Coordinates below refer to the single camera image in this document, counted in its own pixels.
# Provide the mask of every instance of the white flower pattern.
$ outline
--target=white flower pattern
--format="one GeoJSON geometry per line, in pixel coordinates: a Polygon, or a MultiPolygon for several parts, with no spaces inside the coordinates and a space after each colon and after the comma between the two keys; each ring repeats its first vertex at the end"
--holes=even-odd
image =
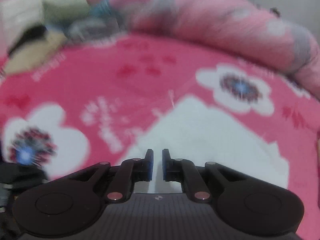
{"type": "Polygon", "coordinates": [[[271,88],[263,80],[248,76],[234,65],[220,63],[216,69],[200,69],[196,73],[196,80],[200,86],[213,90],[217,103],[235,113],[246,114],[251,109],[263,116],[274,113],[275,107],[269,98],[271,88]],[[229,77],[233,79],[232,91],[222,84],[229,77]]]}
{"type": "Polygon", "coordinates": [[[56,146],[56,154],[43,165],[49,178],[57,178],[79,169],[86,161],[90,144],[86,136],[79,130],[65,127],[65,111],[57,104],[46,104],[35,109],[25,119],[10,119],[3,130],[2,150],[6,161],[10,161],[9,148],[17,135],[22,131],[36,127],[47,132],[56,146]]]}

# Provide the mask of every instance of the pink blanket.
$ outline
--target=pink blanket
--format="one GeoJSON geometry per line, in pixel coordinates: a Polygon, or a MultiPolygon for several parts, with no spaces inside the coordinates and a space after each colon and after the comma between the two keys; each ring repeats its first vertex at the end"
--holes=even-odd
{"type": "Polygon", "coordinates": [[[247,0],[107,1],[133,30],[164,33],[242,55],[294,78],[320,98],[320,48],[315,38],[247,0]]]}
{"type": "Polygon", "coordinates": [[[64,49],[38,70],[0,81],[7,161],[55,179],[101,161],[161,150],[196,165],[215,161],[288,188],[304,202],[298,234],[320,237],[316,132],[320,105],[284,77],[218,50],[129,35],[64,49]]]}

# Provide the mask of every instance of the ribbed grip surface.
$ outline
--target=ribbed grip surface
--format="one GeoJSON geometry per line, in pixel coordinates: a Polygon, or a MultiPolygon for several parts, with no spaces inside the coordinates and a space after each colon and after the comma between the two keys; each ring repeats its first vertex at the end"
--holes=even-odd
{"type": "MultiPolygon", "coordinates": [[[[40,240],[24,234],[20,240],[40,240]]],[[[207,204],[185,194],[132,194],[129,201],[107,206],[91,227],[60,240],[254,240],[221,221],[207,204]]],[[[290,233],[274,240],[301,240],[290,233]]]]}

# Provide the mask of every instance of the white patch on blanket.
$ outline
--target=white patch on blanket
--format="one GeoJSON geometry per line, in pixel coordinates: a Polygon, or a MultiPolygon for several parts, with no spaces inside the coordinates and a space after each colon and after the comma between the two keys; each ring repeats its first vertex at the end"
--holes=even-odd
{"type": "Polygon", "coordinates": [[[79,130],[64,127],[65,111],[56,104],[42,105],[26,119],[10,119],[4,126],[3,153],[9,161],[7,148],[16,138],[16,134],[27,128],[37,127],[47,132],[56,145],[56,155],[44,165],[50,178],[61,177],[78,170],[89,155],[90,145],[86,136],[79,130]]]}
{"type": "Polygon", "coordinates": [[[154,150],[153,180],[139,183],[137,192],[181,192],[179,183],[162,178],[161,154],[168,148],[172,158],[191,160],[197,166],[214,161],[258,179],[287,188],[289,163],[281,157],[276,142],[268,144],[224,111],[208,107],[187,96],[137,139],[122,160],[144,156],[154,150]]]}
{"type": "Polygon", "coordinates": [[[125,40],[127,38],[128,38],[127,32],[123,31],[123,32],[113,34],[109,38],[87,42],[86,45],[83,46],[83,48],[88,49],[88,48],[94,47],[99,49],[105,49],[105,48],[114,46],[118,41],[125,40]]]}
{"type": "Polygon", "coordinates": [[[296,94],[298,98],[305,97],[309,100],[311,99],[310,93],[305,89],[296,86],[293,82],[291,82],[289,79],[287,79],[284,76],[281,76],[281,80],[296,94]]]}
{"type": "Polygon", "coordinates": [[[108,145],[112,154],[117,154],[124,148],[121,140],[110,126],[112,118],[109,112],[115,113],[116,111],[116,104],[108,104],[103,96],[99,96],[95,101],[89,101],[84,106],[84,110],[79,117],[86,126],[99,125],[98,136],[108,145]]]}
{"type": "Polygon", "coordinates": [[[268,34],[276,37],[285,35],[288,25],[281,20],[271,20],[267,23],[268,34]]]}
{"type": "Polygon", "coordinates": [[[246,9],[246,8],[239,8],[236,9],[233,13],[232,13],[232,17],[234,20],[243,20],[247,17],[250,16],[250,10],[246,9]]]}
{"type": "Polygon", "coordinates": [[[196,79],[200,86],[213,90],[213,97],[217,103],[225,106],[235,113],[246,114],[253,109],[258,114],[271,116],[275,110],[273,102],[269,98],[271,88],[262,79],[247,76],[247,74],[230,64],[219,63],[217,68],[203,68],[196,73],[196,79]],[[232,75],[244,78],[253,84],[261,94],[257,101],[239,100],[228,90],[224,90],[220,81],[224,77],[232,75]]]}

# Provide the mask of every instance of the pink bedsheet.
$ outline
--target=pink bedsheet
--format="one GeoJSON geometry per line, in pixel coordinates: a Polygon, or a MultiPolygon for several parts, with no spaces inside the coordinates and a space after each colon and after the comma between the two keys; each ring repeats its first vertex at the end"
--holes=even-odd
{"type": "Polygon", "coordinates": [[[138,191],[177,192],[161,182],[168,148],[174,158],[216,161],[292,190],[305,205],[298,233],[308,240],[320,237],[319,111],[309,93],[241,58],[137,34],[66,48],[34,72],[0,81],[7,161],[28,162],[36,152],[55,179],[152,148],[154,180],[138,191]]]}

